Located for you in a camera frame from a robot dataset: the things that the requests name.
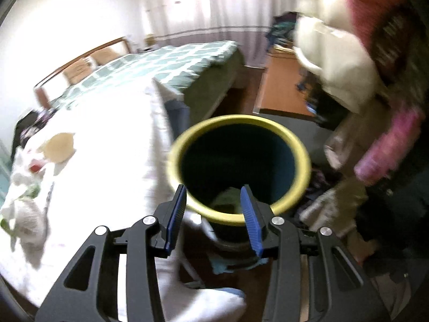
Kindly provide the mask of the cream puffer jacket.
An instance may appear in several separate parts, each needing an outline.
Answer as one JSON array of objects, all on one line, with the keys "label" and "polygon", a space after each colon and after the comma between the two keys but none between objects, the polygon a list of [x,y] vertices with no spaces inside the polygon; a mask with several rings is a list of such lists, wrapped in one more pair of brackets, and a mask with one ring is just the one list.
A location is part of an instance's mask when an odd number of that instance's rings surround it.
[{"label": "cream puffer jacket", "polygon": [[354,34],[346,0],[297,0],[294,52],[322,89],[359,113],[375,94],[375,64]]}]

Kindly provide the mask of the green plastic bag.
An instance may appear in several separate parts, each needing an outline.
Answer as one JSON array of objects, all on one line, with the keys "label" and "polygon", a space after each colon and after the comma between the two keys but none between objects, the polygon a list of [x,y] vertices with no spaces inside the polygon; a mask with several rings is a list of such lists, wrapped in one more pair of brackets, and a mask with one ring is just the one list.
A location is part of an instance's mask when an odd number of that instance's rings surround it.
[{"label": "green plastic bag", "polygon": [[226,214],[240,214],[241,191],[238,188],[229,188],[217,195],[213,202],[209,205],[213,210]]}]

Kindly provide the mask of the wooden bed headboard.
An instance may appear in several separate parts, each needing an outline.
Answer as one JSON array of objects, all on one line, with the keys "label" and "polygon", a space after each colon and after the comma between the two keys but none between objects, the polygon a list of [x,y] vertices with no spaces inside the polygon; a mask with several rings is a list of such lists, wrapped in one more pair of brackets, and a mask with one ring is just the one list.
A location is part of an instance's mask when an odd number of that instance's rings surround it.
[{"label": "wooden bed headboard", "polygon": [[127,54],[132,54],[131,44],[126,37],[121,37],[75,57],[34,86],[37,103],[43,109],[50,108],[50,103],[70,86],[92,75],[100,66]]}]

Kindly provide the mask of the left brown pillow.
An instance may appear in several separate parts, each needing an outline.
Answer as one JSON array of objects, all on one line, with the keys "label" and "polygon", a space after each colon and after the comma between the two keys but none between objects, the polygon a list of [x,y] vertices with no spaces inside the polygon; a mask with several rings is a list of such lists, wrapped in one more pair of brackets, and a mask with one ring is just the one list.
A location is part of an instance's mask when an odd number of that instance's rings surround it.
[{"label": "left brown pillow", "polygon": [[71,64],[64,69],[63,73],[69,83],[75,85],[92,73],[92,66],[89,61],[79,59],[74,64]]}]

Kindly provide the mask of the pink floral garment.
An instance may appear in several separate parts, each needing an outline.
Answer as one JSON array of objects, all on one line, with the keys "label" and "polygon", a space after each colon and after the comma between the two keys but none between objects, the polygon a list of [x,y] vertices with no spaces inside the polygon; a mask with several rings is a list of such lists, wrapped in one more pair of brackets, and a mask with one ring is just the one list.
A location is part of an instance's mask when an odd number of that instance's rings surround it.
[{"label": "pink floral garment", "polygon": [[424,119],[425,114],[418,107],[400,108],[393,115],[390,128],[354,166],[357,179],[365,186],[373,186],[397,170],[420,135]]}]

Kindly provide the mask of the pink white curtains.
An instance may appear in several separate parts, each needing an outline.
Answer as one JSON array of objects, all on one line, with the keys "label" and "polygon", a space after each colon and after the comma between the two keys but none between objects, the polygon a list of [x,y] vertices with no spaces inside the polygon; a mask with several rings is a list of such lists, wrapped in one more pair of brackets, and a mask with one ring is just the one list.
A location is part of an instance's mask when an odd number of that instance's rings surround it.
[{"label": "pink white curtains", "polygon": [[296,0],[141,0],[143,31],[158,46],[231,40],[251,67],[265,63],[275,17],[295,6]]}]

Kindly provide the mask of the white dotted table cloth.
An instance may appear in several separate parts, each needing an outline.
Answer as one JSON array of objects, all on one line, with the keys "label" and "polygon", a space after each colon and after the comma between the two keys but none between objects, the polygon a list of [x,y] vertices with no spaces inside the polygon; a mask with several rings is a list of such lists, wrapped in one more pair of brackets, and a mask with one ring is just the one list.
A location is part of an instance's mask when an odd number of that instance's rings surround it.
[{"label": "white dotted table cloth", "polygon": [[[24,151],[44,154],[52,136],[74,134],[74,154],[55,164],[48,209],[49,235],[39,269],[13,252],[1,229],[1,319],[40,321],[39,308],[62,271],[95,228],[130,228],[171,201],[178,187],[167,179],[171,129],[152,79],[113,79],[63,106],[34,134]],[[192,289],[178,278],[179,232],[167,258],[155,259],[163,321],[237,321],[246,307],[230,289]],[[128,321],[126,263],[119,259],[117,321]]]}]

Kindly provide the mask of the white paper towel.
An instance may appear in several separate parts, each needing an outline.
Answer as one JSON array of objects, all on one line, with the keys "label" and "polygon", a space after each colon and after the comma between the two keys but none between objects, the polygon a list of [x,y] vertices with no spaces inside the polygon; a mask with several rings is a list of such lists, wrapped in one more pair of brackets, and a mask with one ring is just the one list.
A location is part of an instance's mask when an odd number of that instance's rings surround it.
[{"label": "white paper towel", "polygon": [[1,229],[9,236],[13,252],[39,269],[49,235],[48,209],[54,187],[55,165],[42,154],[17,149],[9,190],[1,207]]}]

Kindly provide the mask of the brown pillow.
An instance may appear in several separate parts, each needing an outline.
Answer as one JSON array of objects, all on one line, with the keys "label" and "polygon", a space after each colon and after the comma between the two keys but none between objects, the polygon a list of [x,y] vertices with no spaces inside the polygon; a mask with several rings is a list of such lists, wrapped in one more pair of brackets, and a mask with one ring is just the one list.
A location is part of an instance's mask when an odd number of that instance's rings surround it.
[{"label": "brown pillow", "polygon": [[75,85],[92,73],[92,66],[89,61],[79,59],[74,64],[71,64],[64,69],[63,73],[69,83]]},{"label": "brown pillow", "polygon": [[114,51],[110,47],[99,49],[91,54],[91,57],[98,65],[106,65],[107,63],[119,58],[120,56],[121,54]]}]

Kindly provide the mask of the wooden low cabinet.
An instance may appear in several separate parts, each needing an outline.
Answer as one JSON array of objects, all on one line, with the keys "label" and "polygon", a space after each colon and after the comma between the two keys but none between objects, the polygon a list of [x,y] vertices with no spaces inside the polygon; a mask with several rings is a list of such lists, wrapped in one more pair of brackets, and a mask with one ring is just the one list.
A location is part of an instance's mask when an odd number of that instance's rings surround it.
[{"label": "wooden low cabinet", "polygon": [[304,94],[296,88],[301,79],[300,69],[292,49],[272,47],[253,113],[313,121],[315,116],[307,109]]}]

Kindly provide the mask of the green plaid bed duvet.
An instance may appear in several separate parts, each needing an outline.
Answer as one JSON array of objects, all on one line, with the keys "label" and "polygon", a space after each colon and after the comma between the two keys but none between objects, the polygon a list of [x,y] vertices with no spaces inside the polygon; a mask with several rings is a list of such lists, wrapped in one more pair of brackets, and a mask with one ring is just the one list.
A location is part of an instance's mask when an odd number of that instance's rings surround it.
[{"label": "green plaid bed duvet", "polygon": [[118,75],[151,77],[161,85],[165,102],[182,100],[185,92],[208,70],[236,61],[244,64],[239,45],[234,41],[191,43],[179,47],[125,54],[105,65],[97,66],[77,84],[70,84],[49,100],[55,108],[71,104],[77,96],[90,92]]}]

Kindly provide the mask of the pile of clothes by curtain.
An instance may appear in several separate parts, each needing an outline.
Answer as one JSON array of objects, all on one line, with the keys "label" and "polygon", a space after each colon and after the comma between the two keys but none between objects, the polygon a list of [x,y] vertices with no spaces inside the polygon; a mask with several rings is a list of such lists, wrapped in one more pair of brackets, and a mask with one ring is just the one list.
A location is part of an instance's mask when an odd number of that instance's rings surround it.
[{"label": "pile of clothes by curtain", "polygon": [[294,44],[294,30],[297,22],[298,14],[296,12],[285,12],[280,16],[273,18],[273,24],[265,34],[268,40],[269,50],[274,45],[279,45],[285,48],[292,48]]}]

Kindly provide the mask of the yellow rimmed black trash bin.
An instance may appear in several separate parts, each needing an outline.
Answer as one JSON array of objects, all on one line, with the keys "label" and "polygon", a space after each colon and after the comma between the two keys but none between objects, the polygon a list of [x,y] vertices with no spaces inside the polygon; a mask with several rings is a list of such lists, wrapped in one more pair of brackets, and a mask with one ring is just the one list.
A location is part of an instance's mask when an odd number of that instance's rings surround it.
[{"label": "yellow rimmed black trash bin", "polygon": [[246,243],[244,218],[209,205],[222,191],[248,185],[274,214],[288,211],[304,195],[311,162],[301,140],[275,121],[250,115],[202,121],[179,136],[167,158],[170,185],[183,184],[188,209],[202,216],[207,237],[222,246]]}]

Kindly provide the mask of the red dotted puffer jacket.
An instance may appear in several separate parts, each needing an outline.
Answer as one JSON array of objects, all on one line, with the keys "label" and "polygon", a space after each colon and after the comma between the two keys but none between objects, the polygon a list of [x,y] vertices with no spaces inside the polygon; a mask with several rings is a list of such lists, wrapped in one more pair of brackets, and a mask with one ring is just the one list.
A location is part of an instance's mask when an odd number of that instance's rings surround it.
[{"label": "red dotted puffer jacket", "polygon": [[405,68],[411,29],[407,0],[346,0],[355,34],[382,78]]}]

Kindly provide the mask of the dark clothes on nightstand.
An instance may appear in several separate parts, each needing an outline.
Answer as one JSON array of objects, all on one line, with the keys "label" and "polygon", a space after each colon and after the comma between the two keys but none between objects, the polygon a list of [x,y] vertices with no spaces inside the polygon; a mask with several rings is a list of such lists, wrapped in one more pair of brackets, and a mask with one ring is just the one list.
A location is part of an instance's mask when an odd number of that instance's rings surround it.
[{"label": "dark clothes on nightstand", "polygon": [[27,141],[34,136],[34,134],[43,129],[56,112],[57,109],[54,108],[31,111],[17,122],[12,142],[12,161],[14,161],[17,148],[19,146],[24,148]]}]

